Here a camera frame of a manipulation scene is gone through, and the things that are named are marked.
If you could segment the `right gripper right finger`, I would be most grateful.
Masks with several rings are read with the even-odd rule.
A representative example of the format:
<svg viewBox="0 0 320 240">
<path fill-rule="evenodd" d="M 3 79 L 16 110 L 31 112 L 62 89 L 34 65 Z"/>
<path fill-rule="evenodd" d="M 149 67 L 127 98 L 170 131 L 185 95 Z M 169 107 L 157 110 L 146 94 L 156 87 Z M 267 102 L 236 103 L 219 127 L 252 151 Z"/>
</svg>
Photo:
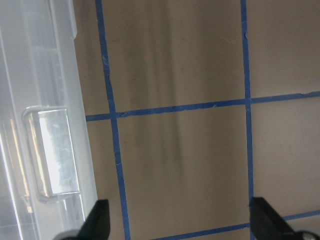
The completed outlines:
<svg viewBox="0 0 320 240">
<path fill-rule="evenodd" d="M 256 240 L 299 240 L 300 234 L 263 197 L 250 201 L 250 230 Z"/>
</svg>

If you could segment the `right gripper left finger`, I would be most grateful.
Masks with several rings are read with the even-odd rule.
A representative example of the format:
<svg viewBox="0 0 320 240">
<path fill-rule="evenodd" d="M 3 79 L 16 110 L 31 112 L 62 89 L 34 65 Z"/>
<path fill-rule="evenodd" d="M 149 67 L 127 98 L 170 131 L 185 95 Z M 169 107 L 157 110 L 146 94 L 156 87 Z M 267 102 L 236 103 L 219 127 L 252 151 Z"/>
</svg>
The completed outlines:
<svg viewBox="0 0 320 240">
<path fill-rule="evenodd" d="M 111 233 L 110 209 L 107 199 L 97 200 L 82 225 L 76 240 L 108 240 Z"/>
</svg>

